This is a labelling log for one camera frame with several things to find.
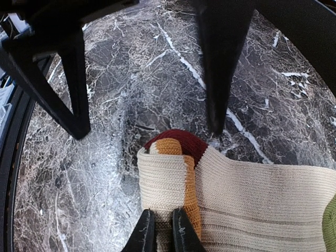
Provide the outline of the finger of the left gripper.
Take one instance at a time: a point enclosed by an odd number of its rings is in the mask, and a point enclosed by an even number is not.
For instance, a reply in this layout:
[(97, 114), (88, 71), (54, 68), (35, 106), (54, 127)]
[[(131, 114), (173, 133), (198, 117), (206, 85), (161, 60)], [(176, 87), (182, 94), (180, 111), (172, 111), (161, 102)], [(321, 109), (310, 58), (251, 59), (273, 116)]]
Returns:
[(210, 131), (222, 133), (228, 107), (232, 78), (240, 57), (251, 18), (254, 1), (193, 1), (203, 53), (206, 109)]

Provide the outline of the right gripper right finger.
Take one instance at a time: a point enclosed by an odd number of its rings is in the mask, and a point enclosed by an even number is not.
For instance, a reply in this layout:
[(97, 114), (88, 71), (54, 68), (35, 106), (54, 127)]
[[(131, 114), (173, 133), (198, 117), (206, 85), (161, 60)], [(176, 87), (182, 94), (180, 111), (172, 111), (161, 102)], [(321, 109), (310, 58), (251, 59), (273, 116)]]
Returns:
[(185, 210), (182, 208), (177, 208), (173, 211), (172, 234), (173, 251), (206, 252)]

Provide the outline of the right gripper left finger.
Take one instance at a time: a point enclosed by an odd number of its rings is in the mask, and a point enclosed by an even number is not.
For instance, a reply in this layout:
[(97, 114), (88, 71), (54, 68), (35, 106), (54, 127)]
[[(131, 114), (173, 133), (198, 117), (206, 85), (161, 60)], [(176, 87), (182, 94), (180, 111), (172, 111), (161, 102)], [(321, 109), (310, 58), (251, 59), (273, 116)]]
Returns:
[(155, 233), (155, 215), (150, 209), (145, 209), (129, 240), (121, 252), (153, 252), (157, 251)]

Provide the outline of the striped beige sock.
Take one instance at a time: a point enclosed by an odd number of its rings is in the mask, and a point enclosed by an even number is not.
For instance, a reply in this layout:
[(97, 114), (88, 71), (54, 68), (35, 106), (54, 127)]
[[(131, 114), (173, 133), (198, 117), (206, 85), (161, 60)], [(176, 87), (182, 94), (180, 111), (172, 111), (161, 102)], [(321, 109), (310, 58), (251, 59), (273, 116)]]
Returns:
[(335, 251), (334, 170), (231, 160), (184, 130), (157, 135), (137, 160), (158, 251), (173, 246), (179, 207), (206, 251)]

